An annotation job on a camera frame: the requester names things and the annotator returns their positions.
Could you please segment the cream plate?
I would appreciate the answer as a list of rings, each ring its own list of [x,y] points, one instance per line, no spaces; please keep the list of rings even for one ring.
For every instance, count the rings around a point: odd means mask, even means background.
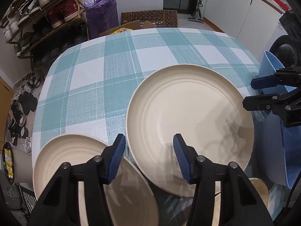
[[[112,145],[79,134],[50,140],[33,171],[38,199],[29,225],[158,225],[155,197],[143,175]]]
[[[157,187],[193,197],[173,150],[181,134],[187,145],[214,163],[245,169],[254,146],[252,115],[243,96],[221,74],[178,64],[155,71],[134,91],[126,116],[127,141],[140,171]]]
[[[259,178],[249,178],[252,185],[258,192],[259,196],[261,197],[264,205],[268,208],[269,205],[269,190],[266,184]],[[213,213],[213,221],[212,226],[219,225],[219,216],[220,216],[220,203],[221,203],[221,194],[215,196],[215,204],[214,204],[214,213]]]

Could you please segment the large dark blue bowl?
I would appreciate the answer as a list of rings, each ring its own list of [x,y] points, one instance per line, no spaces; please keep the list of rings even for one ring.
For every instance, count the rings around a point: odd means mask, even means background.
[[[270,181],[291,189],[300,173],[300,126],[287,128],[269,113],[261,131],[259,163]]]

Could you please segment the light blue bowl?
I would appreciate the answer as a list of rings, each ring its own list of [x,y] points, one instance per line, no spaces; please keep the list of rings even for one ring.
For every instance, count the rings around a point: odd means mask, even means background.
[[[263,54],[263,59],[260,64],[260,69],[258,73],[258,77],[269,76],[272,73],[275,73],[276,70],[284,68],[283,64],[279,61],[279,59],[272,54],[270,51],[265,50]],[[293,91],[295,87],[277,85],[277,87],[272,88],[264,88],[262,92],[264,94],[272,94],[272,93],[287,93]]]

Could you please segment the white kitchen cabinets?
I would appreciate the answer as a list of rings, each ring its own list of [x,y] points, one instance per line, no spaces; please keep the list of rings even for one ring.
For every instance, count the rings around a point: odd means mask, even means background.
[[[207,0],[204,18],[261,61],[285,11],[272,0]]]

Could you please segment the black white patterned rug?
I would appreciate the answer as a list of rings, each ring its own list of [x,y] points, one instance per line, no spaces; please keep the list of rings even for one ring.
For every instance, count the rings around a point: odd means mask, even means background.
[[[34,192],[20,185],[5,185],[2,190],[8,208],[22,211],[29,217],[37,202]]]

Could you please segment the white washing machine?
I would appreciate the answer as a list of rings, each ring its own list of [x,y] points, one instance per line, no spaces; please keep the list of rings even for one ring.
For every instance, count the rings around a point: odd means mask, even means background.
[[[300,66],[300,21],[292,10],[285,12],[258,57],[261,63],[264,51],[269,51],[283,67]]]

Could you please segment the white trash bin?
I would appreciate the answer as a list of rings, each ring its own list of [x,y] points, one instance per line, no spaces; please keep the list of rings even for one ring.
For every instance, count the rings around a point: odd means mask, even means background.
[[[19,150],[6,142],[2,150],[5,177],[8,183],[32,183],[33,168],[30,153]]]

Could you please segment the upright vacuum cleaner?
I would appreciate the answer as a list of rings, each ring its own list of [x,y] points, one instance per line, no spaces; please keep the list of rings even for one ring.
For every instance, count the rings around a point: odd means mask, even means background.
[[[198,3],[196,4],[196,9],[192,13],[192,16],[188,18],[188,21],[203,24],[204,20],[203,20],[202,14],[201,14],[202,7],[203,7],[202,0],[198,0]]]

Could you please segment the patterned cardboard box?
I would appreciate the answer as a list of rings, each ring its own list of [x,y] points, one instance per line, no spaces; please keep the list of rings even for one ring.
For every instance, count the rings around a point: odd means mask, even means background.
[[[133,21],[149,21],[161,27],[178,27],[176,10],[142,10],[121,13],[121,24]]]

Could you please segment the teal checked tablecloth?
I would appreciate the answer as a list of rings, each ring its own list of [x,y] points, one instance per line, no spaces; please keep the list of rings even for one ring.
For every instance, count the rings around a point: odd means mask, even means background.
[[[233,83],[243,96],[255,94],[252,76],[259,62],[235,38],[221,32],[190,28],[142,29],[83,42],[59,56],[45,77],[35,113],[32,166],[42,147],[62,134],[84,134],[112,144],[117,134],[125,134],[125,115],[134,90],[151,73],[175,64],[195,64],[210,68]],[[128,147],[125,165],[113,182],[128,179],[133,190],[125,205],[115,211],[125,213],[114,225],[183,225],[192,199],[171,195],[143,175]],[[250,178],[262,179],[269,188],[268,211],[274,219],[283,204],[282,186],[274,185],[261,172],[252,155],[245,169]]]

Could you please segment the open brown cardboard box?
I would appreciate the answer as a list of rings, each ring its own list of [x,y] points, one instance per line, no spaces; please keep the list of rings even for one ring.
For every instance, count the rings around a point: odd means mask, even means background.
[[[139,30],[139,29],[152,29],[152,28],[156,28],[157,26],[149,21],[133,21],[133,22],[129,22],[127,24],[122,24],[121,26],[118,26],[118,27],[114,27],[103,33],[100,33],[99,37],[110,35],[110,34],[112,34],[112,32],[116,31],[117,29],[119,29],[121,27],[130,28],[132,30]]]

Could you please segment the yellow snack bag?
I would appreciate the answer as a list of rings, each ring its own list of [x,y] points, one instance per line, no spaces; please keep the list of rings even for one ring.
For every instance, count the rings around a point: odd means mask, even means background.
[[[132,29],[126,28],[126,27],[121,27],[121,28],[117,29],[116,31],[112,32],[112,34],[118,34],[118,33],[127,32],[127,31],[132,31]]]

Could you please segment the purple plastic bag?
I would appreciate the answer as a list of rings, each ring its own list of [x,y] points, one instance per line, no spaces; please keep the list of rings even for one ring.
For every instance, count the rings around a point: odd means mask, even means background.
[[[119,26],[116,0],[85,0],[84,7],[91,39]]]

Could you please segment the wooden shoe rack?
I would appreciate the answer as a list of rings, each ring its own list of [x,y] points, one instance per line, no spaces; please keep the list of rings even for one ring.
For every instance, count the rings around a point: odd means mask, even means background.
[[[32,58],[41,43],[68,27],[85,26],[81,0],[13,0],[1,18],[1,29],[18,59]]]

